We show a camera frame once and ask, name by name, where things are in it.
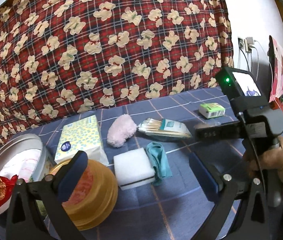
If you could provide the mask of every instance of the small display screen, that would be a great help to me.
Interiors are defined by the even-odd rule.
[[[237,80],[240,88],[247,97],[261,96],[259,89],[257,88],[251,75],[241,72],[233,72],[235,79]]]

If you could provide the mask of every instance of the wall outlet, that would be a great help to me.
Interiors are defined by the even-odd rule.
[[[240,49],[245,49],[245,42],[243,38],[238,37],[238,46]]]

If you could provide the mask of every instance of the cotton swab pack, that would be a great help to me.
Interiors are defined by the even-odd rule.
[[[169,119],[162,119],[161,121],[158,121],[152,118],[148,118],[140,125],[138,125],[138,131],[148,136],[161,137],[162,139],[191,138],[191,133],[184,123]]]

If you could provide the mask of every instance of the white cable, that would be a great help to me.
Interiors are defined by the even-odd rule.
[[[259,52],[258,49],[252,45],[249,45],[250,48],[253,48],[257,51],[257,75],[256,75],[256,80],[258,79],[258,73],[259,73]]]
[[[270,66],[270,71],[271,71],[271,91],[273,90],[273,82],[274,82],[274,75],[273,75],[273,67],[271,66],[271,63],[269,61],[268,55],[265,52],[264,48],[262,47],[262,45],[260,44],[259,41],[254,40],[254,42],[257,42],[259,44],[259,46],[261,47],[262,51],[264,52],[264,54],[266,55],[266,58],[268,60],[269,66]],[[278,102],[275,99],[276,104],[278,105],[279,109],[281,109],[280,105],[278,104]]]
[[[238,68],[240,69],[240,49],[239,49],[239,53],[238,53]]]

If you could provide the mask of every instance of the green small box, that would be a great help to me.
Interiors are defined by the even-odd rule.
[[[217,103],[201,104],[198,111],[207,119],[225,115],[226,109]]]

